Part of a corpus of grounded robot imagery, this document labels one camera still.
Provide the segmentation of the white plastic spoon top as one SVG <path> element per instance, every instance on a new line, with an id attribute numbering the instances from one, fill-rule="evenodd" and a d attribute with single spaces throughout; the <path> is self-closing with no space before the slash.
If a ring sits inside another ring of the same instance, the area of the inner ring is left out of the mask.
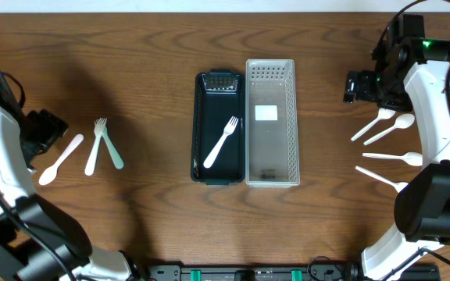
<path id="1" fill-rule="evenodd" d="M 386 108 L 380 108 L 377 113 L 377 117 L 372 120 L 370 123 L 365 125 L 361 130 L 359 130 L 354 136 L 352 136 L 351 141 L 356 141 L 360 138 L 364 133 L 366 133 L 369 129 L 371 129 L 374 125 L 376 125 L 381 120 L 390 119 L 395 115 L 396 111 Z"/>

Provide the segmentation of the cream plastic spoon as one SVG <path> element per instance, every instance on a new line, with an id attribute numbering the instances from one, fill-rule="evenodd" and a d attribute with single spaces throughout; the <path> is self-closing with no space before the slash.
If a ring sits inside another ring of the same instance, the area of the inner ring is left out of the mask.
<path id="1" fill-rule="evenodd" d="M 39 178 L 38 183 L 42 186 L 48 185 L 51 183 L 58 174 L 59 167 L 63 164 L 63 162 L 73 153 L 73 151 L 82 143 L 84 140 L 83 134 L 76 135 L 70 142 L 70 144 L 66 147 L 63 153 L 58 157 L 56 162 L 49 166 Z"/>

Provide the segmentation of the white plastic fork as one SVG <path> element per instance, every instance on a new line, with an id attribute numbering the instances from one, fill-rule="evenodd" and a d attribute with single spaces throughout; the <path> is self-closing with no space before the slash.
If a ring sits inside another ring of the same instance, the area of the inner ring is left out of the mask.
<path id="1" fill-rule="evenodd" d="M 223 143 L 225 142 L 227 137 L 235 131 L 237 124 L 238 124 L 238 117 L 232 116 L 229 119 L 229 121 L 227 122 L 226 126 L 223 128 L 223 134 L 221 135 L 219 140 L 216 142 L 215 146 L 210 151 L 210 153 L 208 154 L 208 156 L 206 157 L 206 159 L 203 163 L 203 166 L 206 169 L 209 169 L 213 166 L 213 163 L 215 162 L 218 154 L 220 153 Z"/>
<path id="2" fill-rule="evenodd" d="M 84 173 L 86 176 L 91 176 L 95 171 L 95 165 L 98 157 L 98 149 L 103 132 L 105 130 L 106 122 L 107 118 L 99 118 L 95 120 L 95 128 L 94 128 L 95 140 L 92 145 L 92 149 L 85 166 Z"/>

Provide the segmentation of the pale green plastic fork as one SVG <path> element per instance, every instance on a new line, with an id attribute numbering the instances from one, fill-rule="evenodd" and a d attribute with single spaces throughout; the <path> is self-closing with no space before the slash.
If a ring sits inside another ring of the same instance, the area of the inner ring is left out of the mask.
<path id="1" fill-rule="evenodd" d="M 107 128 L 104 129 L 102 137 L 103 137 L 106 147 L 109 151 L 113 165 L 117 169 L 122 169 L 124 167 L 124 161 L 121 158 L 119 152 L 116 150 L 116 147 L 114 146 L 113 142 L 110 140 Z"/>

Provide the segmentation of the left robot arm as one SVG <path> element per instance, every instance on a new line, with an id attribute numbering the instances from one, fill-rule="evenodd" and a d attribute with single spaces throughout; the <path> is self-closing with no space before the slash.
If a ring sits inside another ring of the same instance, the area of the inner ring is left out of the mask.
<path id="1" fill-rule="evenodd" d="M 94 247 L 81 224 L 38 195 L 32 160 L 68 130 L 42 109 L 23 112 L 0 70 L 0 277 L 4 280 L 139 280 L 123 251 Z"/>

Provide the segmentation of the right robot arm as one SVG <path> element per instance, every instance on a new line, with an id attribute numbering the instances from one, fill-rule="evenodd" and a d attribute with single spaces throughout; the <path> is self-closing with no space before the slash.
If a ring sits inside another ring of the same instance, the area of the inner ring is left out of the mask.
<path id="1" fill-rule="evenodd" d="M 450 245 L 450 41 L 428 39 L 423 17 L 394 17 L 372 52 L 373 71 L 351 71 L 343 100 L 412 112 L 422 169 L 398 187 L 394 224 L 346 272 L 350 280 L 398 280 L 426 253 Z"/>

